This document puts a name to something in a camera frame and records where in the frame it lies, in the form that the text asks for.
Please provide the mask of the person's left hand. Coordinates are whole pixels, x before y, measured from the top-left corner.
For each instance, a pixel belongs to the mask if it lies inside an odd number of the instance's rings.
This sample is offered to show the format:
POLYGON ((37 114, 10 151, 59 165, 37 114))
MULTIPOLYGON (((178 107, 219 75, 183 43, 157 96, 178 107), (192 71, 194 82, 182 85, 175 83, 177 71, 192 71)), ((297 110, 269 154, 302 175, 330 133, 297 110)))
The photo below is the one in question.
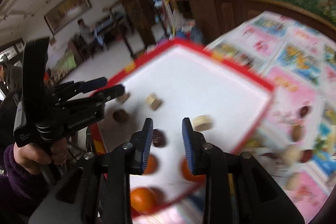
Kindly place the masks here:
POLYGON ((18 147, 14 144, 14 159, 17 164, 22 166, 28 173, 36 175, 41 172, 40 165, 54 163, 61 165, 67 158, 67 140, 61 139, 51 146, 51 154, 47 154, 41 148, 28 144, 18 147))

